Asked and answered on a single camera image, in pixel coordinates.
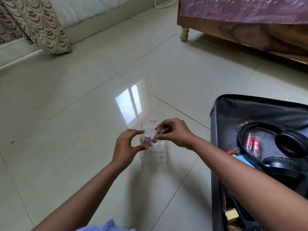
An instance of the curtain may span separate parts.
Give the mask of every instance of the curtain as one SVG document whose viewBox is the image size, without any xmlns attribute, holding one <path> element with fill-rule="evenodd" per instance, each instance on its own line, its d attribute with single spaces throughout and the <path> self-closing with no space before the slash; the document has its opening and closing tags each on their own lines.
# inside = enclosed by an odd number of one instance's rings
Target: curtain
<svg viewBox="0 0 308 231">
<path fill-rule="evenodd" d="M 50 0 L 0 0 L 0 44 L 22 37 L 47 54 L 72 51 Z"/>
</svg>

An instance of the headphones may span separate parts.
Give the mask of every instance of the headphones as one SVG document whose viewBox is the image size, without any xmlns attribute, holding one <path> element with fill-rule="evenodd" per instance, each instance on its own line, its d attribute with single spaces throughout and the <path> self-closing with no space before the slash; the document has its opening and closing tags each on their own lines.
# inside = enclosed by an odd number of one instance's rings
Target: headphones
<svg viewBox="0 0 308 231">
<path fill-rule="evenodd" d="M 298 162 L 280 156 L 272 156 L 259 161 L 250 155 L 245 149 L 246 133 L 253 128 L 268 130 L 275 136 L 275 144 L 286 156 L 291 158 L 305 158 L 308 156 L 308 138 L 294 130 L 284 130 L 273 124 L 265 122 L 250 122 L 244 125 L 237 135 L 237 146 L 243 157 L 254 166 L 261 166 L 271 177 L 295 189 L 297 185 L 306 179 L 304 169 Z"/>
</svg>

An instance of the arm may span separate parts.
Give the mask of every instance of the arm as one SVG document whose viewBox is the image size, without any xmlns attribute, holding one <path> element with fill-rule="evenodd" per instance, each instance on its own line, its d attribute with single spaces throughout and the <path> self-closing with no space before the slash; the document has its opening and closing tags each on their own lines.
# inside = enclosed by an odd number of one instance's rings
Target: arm
<svg viewBox="0 0 308 231">
<path fill-rule="evenodd" d="M 160 140 L 171 140 L 196 152 L 265 230 L 307 230 L 308 201 L 270 176 L 195 136 L 175 118 L 159 126 L 169 128 Z"/>
<path fill-rule="evenodd" d="M 132 147 L 134 136 L 144 133 L 127 129 L 116 140 L 111 163 L 54 210 L 32 231 L 75 231 L 86 226 L 118 175 L 146 146 Z"/>
</svg>

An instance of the turned wooden leg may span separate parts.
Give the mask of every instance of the turned wooden leg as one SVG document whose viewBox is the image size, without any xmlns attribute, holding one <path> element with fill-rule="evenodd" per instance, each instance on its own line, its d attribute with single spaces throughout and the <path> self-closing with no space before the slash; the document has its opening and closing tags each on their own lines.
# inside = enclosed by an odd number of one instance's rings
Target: turned wooden leg
<svg viewBox="0 0 308 231">
<path fill-rule="evenodd" d="M 189 32 L 189 28 L 188 27 L 182 27 L 182 34 L 180 35 L 181 41 L 187 41 L 187 39 L 188 39 L 188 32 Z"/>
</svg>

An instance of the open suitcase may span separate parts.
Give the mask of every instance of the open suitcase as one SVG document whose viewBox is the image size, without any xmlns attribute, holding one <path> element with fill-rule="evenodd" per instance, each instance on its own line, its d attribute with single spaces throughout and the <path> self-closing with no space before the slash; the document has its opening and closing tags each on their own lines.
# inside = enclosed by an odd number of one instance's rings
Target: open suitcase
<svg viewBox="0 0 308 231">
<path fill-rule="evenodd" d="M 237 146 L 237 131 L 234 127 L 244 120 L 260 121 L 280 126 L 284 129 L 297 129 L 298 132 L 308 136 L 308 106 L 268 98 L 226 94 L 218 97 L 210 113 L 211 117 L 211 143 L 227 151 Z M 274 137 L 269 133 L 261 134 L 261 160 L 271 156 L 288 158 L 276 146 Z M 307 158 L 301 159 L 301 164 L 308 168 Z M 307 179 L 301 181 L 294 190 L 308 199 Z M 227 231 L 227 220 L 224 210 L 235 208 L 239 214 L 236 225 L 241 230 L 261 230 L 258 223 L 241 206 L 236 198 L 229 192 L 216 175 L 212 172 L 212 216 L 213 231 Z"/>
</svg>

